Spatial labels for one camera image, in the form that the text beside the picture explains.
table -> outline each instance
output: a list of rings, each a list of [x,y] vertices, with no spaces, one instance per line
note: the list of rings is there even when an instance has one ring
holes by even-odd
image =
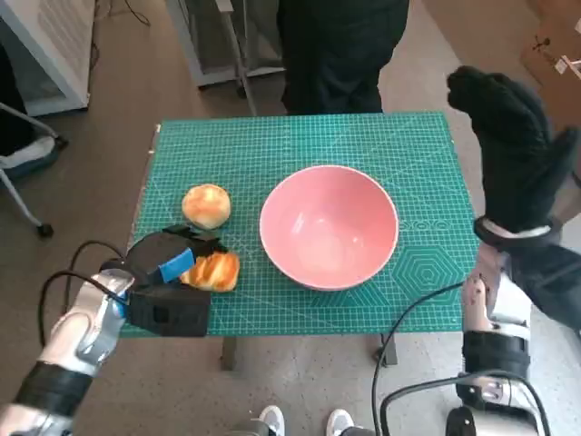
[[[235,292],[213,294],[208,334],[224,337],[385,332],[420,295],[460,282],[478,240],[442,113],[339,114],[168,121],[154,141],[133,239],[184,223],[182,197],[216,183],[231,196],[224,243],[241,257]],[[399,242],[372,280],[344,292],[314,292],[279,272],[261,248],[259,216],[287,175],[317,164],[357,168],[389,193]],[[402,332],[461,328],[458,291],[417,308]],[[125,325],[122,336],[150,336]]]

table leg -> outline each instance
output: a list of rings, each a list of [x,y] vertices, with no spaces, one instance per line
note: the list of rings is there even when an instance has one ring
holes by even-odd
[[[236,336],[225,336],[222,340],[222,370],[234,371],[236,369],[236,348],[238,338]]]
[[[383,346],[383,336],[381,336],[381,340],[379,341],[379,343],[380,346],[373,356],[375,358],[375,361],[379,359],[379,354],[381,353],[381,347]],[[383,358],[381,366],[383,368],[388,368],[389,366],[395,366],[397,364],[398,364],[398,351],[396,349],[396,337],[394,335],[388,342],[388,348],[385,352],[385,356]]]

blue tape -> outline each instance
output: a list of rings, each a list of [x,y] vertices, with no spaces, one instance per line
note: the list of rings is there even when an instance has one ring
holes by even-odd
[[[177,279],[180,275],[188,271],[195,264],[192,250],[187,248],[183,253],[178,254],[170,261],[160,265],[160,273],[164,283]]]

person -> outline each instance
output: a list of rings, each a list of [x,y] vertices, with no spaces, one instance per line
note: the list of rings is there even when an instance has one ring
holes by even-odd
[[[348,412],[337,409],[327,420],[325,436],[372,436],[375,433],[357,427]],[[258,419],[242,423],[226,436],[285,436],[284,416],[278,406],[268,406]]]
[[[381,112],[379,71],[403,36],[409,0],[280,0],[289,114]]]

bun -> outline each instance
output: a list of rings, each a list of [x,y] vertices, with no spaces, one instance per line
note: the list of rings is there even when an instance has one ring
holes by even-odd
[[[195,226],[204,230],[220,227],[230,217],[230,197],[220,186],[194,186],[183,197],[182,212]]]
[[[238,281],[240,260],[234,253],[214,253],[196,258],[196,264],[180,276],[183,283],[204,291],[229,292]]]

